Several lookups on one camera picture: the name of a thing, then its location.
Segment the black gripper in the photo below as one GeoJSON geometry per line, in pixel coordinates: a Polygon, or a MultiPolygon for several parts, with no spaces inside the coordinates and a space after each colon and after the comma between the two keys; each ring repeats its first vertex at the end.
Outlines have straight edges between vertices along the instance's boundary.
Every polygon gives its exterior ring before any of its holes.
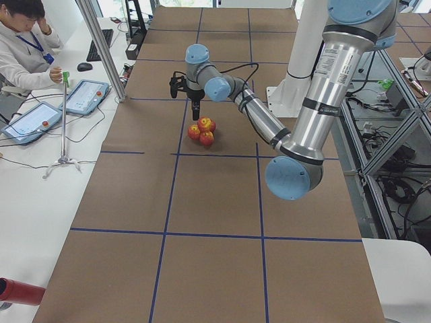
{"type": "Polygon", "coordinates": [[[187,90],[187,97],[191,100],[191,110],[193,120],[199,120],[200,118],[200,101],[204,98],[204,91],[202,89],[187,90]]]}

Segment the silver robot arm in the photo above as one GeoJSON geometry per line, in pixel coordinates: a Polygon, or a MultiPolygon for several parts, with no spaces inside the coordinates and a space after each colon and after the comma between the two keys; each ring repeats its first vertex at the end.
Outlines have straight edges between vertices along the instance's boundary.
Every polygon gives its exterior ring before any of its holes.
{"type": "Polygon", "coordinates": [[[397,14],[396,1],[304,3],[286,80],[304,75],[309,85],[292,99],[298,113],[293,129],[284,126],[245,80],[218,71],[205,46],[192,44],[185,54],[183,83],[193,112],[199,113],[204,97],[232,100],[279,151],[265,170],[270,191],[284,200],[300,199],[323,177],[323,145],[362,55],[394,43],[397,14]]]}

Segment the person hand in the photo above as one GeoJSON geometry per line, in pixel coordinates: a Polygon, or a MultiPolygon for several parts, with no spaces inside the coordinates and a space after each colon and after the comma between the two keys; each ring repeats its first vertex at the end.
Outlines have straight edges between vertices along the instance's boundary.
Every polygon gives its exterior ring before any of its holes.
{"type": "Polygon", "coordinates": [[[61,83],[63,81],[63,71],[60,67],[53,67],[49,71],[49,77],[54,83],[61,83]]]}

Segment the person raised hand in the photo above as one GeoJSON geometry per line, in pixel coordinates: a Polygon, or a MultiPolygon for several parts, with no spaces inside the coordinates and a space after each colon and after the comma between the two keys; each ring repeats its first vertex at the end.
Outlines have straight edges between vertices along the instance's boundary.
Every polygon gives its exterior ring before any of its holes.
{"type": "Polygon", "coordinates": [[[37,23],[39,25],[41,32],[44,35],[46,35],[46,36],[51,35],[52,29],[51,29],[51,26],[47,23],[45,17],[38,18],[37,23]]]}

